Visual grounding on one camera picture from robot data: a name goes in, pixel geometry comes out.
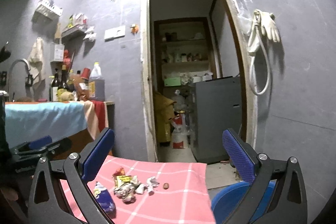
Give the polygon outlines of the red orange noodle wrapper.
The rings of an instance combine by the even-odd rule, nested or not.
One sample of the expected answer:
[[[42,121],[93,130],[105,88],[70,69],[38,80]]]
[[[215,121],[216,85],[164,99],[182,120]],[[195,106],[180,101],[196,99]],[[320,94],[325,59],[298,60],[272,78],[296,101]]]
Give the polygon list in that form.
[[[118,168],[115,172],[114,172],[114,174],[113,174],[113,178],[118,178],[118,177],[120,177],[120,176],[125,176],[126,174],[125,174],[125,170],[124,170],[124,168],[123,167],[120,167],[120,168]]]

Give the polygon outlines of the red beige towel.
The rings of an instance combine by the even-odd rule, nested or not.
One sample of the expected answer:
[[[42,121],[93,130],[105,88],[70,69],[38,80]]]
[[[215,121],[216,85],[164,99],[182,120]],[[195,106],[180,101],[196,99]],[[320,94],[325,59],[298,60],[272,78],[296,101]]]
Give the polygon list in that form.
[[[108,111],[105,102],[101,101],[85,101],[84,115],[87,121],[87,130],[93,140],[95,140],[100,132],[109,127]]]

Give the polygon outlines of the blue snack wrapper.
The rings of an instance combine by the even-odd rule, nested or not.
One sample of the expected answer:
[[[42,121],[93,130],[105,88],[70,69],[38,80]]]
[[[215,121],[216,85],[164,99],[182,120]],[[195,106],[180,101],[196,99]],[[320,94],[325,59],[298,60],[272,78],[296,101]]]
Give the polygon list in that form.
[[[116,211],[116,205],[112,199],[112,196],[108,192],[108,189],[98,181],[96,181],[95,187],[93,189],[93,195],[98,204],[106,213],[110,214]]]

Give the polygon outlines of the wall shelf with items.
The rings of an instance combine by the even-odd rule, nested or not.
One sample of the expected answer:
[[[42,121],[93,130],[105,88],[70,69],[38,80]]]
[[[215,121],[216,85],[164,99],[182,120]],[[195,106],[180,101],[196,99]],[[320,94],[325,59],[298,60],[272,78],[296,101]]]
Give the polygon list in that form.
[[[62,32],[62,39],[72,39],[80,36],[88,29],[88,18],[83,13],[72,14]]]

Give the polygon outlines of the large oil jug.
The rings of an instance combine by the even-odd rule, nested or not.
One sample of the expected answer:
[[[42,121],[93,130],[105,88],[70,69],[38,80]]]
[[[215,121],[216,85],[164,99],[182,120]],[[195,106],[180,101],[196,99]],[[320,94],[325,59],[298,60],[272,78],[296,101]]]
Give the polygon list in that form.
[[[101,73],[99,62],[95,62],[88,82],[89,98],[95,101],[105,101],[105,79]]]

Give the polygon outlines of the light blue cloth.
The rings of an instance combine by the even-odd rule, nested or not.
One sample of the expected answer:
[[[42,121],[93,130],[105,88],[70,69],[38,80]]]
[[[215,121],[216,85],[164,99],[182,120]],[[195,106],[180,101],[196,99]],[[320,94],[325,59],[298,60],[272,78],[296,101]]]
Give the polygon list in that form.
[[[78,102],[8,103],[5,112],[11,148],[44,136],[57,141],[87,128],[84,105]]]

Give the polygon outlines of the brown nut shell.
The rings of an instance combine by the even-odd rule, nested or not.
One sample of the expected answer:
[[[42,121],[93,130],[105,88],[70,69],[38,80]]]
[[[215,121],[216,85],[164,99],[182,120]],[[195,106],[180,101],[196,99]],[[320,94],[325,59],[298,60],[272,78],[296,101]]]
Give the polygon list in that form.
[[[169,188],[169,184],[168,184],[167,182],[164,183],[164,184],[163,184],[163,188],[164,188],[164,189],[168,189],[168,188]]]

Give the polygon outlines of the pantry wooden shelving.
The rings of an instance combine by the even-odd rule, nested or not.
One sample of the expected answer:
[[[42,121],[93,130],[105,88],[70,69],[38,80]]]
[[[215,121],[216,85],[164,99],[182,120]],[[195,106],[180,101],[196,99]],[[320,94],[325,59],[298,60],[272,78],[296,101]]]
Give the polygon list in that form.
[[[186,85],[196,77],[217,77],[216,57],[206,17],[156,20],[153,23],[155,88]]]

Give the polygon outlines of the white wall switch plate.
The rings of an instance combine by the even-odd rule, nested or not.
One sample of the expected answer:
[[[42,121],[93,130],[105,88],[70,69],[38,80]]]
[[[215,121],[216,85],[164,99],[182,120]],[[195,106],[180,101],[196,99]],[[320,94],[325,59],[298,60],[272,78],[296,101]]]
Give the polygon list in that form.
[[[125,34],[126,34],[126,26],[125,25],[110,28],[110,29],[105,30],[104,40],[108,41],[108,40],[113,40],[113,39],[116,39],[116,38],[121,38],[121,37],[124,37]]]

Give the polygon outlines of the dark glass bottle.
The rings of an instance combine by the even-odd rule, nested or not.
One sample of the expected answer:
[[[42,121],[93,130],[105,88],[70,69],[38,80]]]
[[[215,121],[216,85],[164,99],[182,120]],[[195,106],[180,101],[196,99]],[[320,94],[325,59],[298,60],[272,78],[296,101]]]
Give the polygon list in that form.
[[[59,74],[58,74],[58,70],[55,69],[54,78],[51,83],[52,102],[58,102],[58,87],[59,87]]]

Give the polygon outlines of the yellow brown snack bag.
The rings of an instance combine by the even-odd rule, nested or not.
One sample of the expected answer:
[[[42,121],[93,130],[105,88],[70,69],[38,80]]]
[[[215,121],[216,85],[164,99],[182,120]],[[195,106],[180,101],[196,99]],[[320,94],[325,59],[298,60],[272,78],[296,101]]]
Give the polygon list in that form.
[[[118,175],[114,177],[114,186],[115,188],[121,187],[123,184],[130,183],[132,181],[132,176],[127,175]]]

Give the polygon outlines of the green white wrapper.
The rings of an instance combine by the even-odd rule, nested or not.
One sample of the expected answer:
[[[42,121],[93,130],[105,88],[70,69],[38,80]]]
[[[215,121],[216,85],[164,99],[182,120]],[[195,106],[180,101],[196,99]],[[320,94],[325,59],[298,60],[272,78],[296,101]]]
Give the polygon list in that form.
[[[138,179],[137,175],[134,175],[130,182],[134,185],[135,188],[138,188],[141,185],[140,180]]]

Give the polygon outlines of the white purple paper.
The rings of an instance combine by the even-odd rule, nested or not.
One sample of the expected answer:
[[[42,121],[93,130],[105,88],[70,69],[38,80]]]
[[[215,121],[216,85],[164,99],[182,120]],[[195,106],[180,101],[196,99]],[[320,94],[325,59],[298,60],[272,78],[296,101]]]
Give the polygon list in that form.
[[[155,176],[148,178],[146,182],[147,182],[148,193],[154,192],[154,188],[159,186],[159,182],[157,182],[157,178]]]

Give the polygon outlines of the silver foil wrapper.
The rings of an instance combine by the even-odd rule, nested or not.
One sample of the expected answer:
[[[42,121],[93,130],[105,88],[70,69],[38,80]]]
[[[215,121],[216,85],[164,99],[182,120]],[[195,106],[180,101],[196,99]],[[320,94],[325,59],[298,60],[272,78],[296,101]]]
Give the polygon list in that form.
[[[125,204],[134,203],[136,201],[135,186],[130,182],[116,188],[114,194]]]

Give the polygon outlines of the white red rice sack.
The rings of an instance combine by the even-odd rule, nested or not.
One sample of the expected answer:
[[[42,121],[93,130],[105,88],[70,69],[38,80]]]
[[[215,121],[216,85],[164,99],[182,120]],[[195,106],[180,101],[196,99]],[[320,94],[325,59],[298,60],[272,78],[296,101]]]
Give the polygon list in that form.
[[[173,149],[189,148],[189,135],[183,121],[183,116],[181,114],[175,116],[171,121],[171,125],[173,126],[173,132],[171,133],[171,145]]]

